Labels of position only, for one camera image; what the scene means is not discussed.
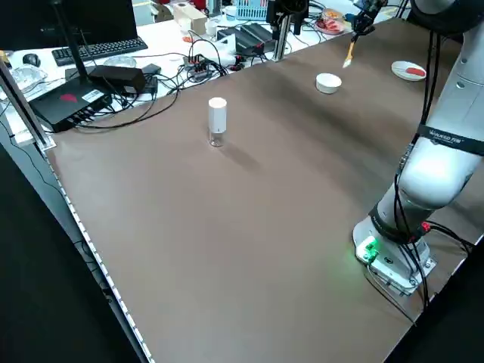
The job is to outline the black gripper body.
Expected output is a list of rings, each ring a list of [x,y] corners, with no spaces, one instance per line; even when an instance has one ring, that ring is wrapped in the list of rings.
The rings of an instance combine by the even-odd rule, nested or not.
[[[285,12],[305,12],[309,7],[308,0],[279,0],[278,6]]]
[[[374,23],[374,19],[378,15],[377,8],[366,8],[361,10],[353,18],[353,28],[354,29],[367,29],[371,27]]]

